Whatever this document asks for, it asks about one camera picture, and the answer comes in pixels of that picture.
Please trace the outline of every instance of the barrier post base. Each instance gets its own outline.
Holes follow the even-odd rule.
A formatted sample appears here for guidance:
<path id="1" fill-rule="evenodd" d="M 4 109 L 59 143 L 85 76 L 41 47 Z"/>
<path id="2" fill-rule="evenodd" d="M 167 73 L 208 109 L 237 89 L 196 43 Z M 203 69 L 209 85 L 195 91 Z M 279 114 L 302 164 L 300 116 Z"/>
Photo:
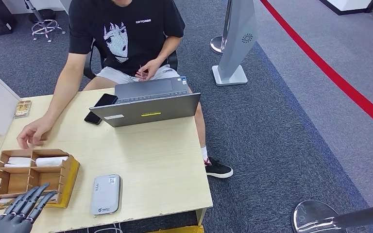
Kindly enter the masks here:
<path id="1" fill-rule="evenodd" d="M 337 212 L 329 205 L 318 200 L 305 200 L 295 207 L 292 228 L 295 233 L 347 233 L 346 229 L 337 228 L 326 220 L 336 216 Z"/>
<path id="2" fill-rule="evenodd" d="M 212 74 L 214 75 L 217 86 L 246 84 L 248 82 L 247 76 L 245 75 L 241 65 L 238 66 L 234 74 L 227 80 L 221 79 L 220 73 L 218 72 L 218 66 L 212 67 Z"/>
<path id="3" fill-rule="evenodd" d="M 225 45 L 222 44 L 222 35 L 216 36 L 211 39 L 211 50 L 217 54 L 224 53 Z"/>

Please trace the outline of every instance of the shoe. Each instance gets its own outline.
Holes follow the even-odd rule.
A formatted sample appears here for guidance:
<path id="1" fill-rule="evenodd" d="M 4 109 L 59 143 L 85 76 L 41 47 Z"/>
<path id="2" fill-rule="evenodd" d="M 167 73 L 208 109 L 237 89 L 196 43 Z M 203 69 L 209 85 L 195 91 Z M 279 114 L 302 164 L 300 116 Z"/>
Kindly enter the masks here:
<path id="1" fill-rule="evenodd" d="M 209 157 L 209 162 L 205 164 L 205 170 L 207 176 L 213 176 L 217 178 L 228 178 L 234 174 L 231 167 L 220 164 L 219 160 Z"/>

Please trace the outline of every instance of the black t-shirt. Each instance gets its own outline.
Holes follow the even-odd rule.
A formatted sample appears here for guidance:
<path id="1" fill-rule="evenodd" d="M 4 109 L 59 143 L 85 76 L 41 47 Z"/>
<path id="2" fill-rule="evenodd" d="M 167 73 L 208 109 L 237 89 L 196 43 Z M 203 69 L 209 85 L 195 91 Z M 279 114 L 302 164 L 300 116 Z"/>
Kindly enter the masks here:
<path id="1" fill-rule="evenodd" d="M 107 54 L 105 66 L 134 76 L 157 58 L 166 36 L 184 36 L 185 24 L 173 0 L 72 0 L 69 52 L 87 54 L 93 39 Z"/>

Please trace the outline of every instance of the white device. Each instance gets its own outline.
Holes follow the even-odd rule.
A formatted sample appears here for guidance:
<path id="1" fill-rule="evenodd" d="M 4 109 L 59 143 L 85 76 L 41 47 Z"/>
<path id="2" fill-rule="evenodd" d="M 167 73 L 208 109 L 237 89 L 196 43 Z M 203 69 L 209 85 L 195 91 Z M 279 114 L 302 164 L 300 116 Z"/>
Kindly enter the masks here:
<path id="1" fill-rule="evenodd" d="M 98 176 L 94 181 L 91 213 L 94 215 L 111 214 L 119 208 L 119 175 Z"/>
<path id="2" fill-rule="evenodd" d="M 254 46 L 258 33 L 256 29 L 253 0 L 229 0 L 225 27 L 225 47 L 219 66 L 212 67 L 218 86 L 244 84 L 248 79 L 240 63 Z"/>

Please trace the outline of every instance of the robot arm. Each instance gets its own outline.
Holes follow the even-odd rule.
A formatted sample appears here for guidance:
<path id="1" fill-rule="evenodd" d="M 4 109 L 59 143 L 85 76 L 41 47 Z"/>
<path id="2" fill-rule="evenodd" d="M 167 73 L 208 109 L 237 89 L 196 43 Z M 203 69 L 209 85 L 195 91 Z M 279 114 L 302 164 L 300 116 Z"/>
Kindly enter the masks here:
<path id="1" fill-rule="evenodd" d="M 48 186 L 49 183 L 45 183 L 41 187 L 34 187 L 18 196 L 0 216 L 0 233 L 30 233 L 42 209 L 56 194 L 55 191 L 49 192 L 35 207 L 39 197 Z"/>

